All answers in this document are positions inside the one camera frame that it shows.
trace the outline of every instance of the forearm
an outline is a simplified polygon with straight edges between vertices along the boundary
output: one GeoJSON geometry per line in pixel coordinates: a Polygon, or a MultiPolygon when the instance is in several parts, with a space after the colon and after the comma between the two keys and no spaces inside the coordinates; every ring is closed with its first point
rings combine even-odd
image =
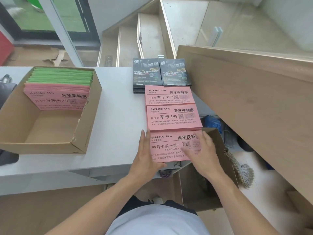
{"type": "Polygon", "coordinates": [[[129,198],[141,187],[130,177],[122,178],[97,195],[46,235],[103,235],[129,198]]]}
{"type": "Polygon", "coordinates": [[[212,179],[235,235],[279,235],[257,208],[225,174],[212,179]]]}

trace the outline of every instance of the black door frame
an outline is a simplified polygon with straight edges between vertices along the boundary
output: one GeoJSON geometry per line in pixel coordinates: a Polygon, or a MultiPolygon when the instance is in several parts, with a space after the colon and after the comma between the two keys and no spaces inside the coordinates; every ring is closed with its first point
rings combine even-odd
{"type": "MultiPolygon", "coordinates": [[[[82,18],[82,21],[84,23],[86,32],[68,31],[68,34],[71,37],[72,41],[96,41],[100,43],[100,39],[92,17],[88,0],[75,0],[75,3],[80,13],[80,17],[82,18]]],[[[1,3],[0,24],[6,29],[6,31],[13,37],[14,40],[59,40],[59,37],[55,31],[22,30],[1,3]]]]}

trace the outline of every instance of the broom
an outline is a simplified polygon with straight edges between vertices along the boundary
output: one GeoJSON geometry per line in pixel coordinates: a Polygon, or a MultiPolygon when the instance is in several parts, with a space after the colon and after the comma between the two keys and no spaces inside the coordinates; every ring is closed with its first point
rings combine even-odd
{"type": "Polygon", "coordinates": [[[254,171],[247,164],[240,165],[237,159],[233,156],[233,154],[229,151],[228,148],[224,149],[224,154],[229,158],[229,160],[233,163],[233,167],[239,176],[239,180],[244,188],[250,188],[252,186],[254,180],[254,171]]]}

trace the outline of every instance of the hand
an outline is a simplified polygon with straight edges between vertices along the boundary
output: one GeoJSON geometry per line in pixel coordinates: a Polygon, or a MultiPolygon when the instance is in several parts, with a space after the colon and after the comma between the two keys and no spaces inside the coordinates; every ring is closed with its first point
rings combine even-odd
{"type": "Polygon", "coordinates": [[[136,180],[140,186],[143,186],[151,181],[158,170],[166,166],[167,165],[163,162],[155,163],[152,160],[150,152],[150,130],[147,129],[146,137],[145,131],[141,130],[138,153],[131,165],[128,177],[131,177],[132,180],[136,180]]]}
{"type": "Polygon", "coordinates": [[[190,158],[196,170],[208,180],[212,180],[224,174],[215,151],[215,145],[205,131],[195,133],[200,140],[201,151],[195,154],[192,150],[182,148],[184,153],[190,158]]]}

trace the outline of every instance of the white desk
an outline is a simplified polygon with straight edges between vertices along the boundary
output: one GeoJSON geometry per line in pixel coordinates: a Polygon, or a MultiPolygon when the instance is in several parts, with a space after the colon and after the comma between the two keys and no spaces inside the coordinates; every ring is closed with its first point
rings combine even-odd
{"type": "MultiPolygon", "coordinates": [[[[9,74],[19,83],[30,69],[0,67],[0,76],[9,74]]],[[[131,67],[95,69],[102,94],[87,153],[20,155],[18,162],[0,166],[0,195],[112,183],[128,173],[140,131],[147,125],[144,95],[132,92],[131,67]]],[[[199,98],[195,100],[200,114],[211,112],[199,98]]],[[[177,168],[175,164],[168,163],[166,169],[177,168]]]]}

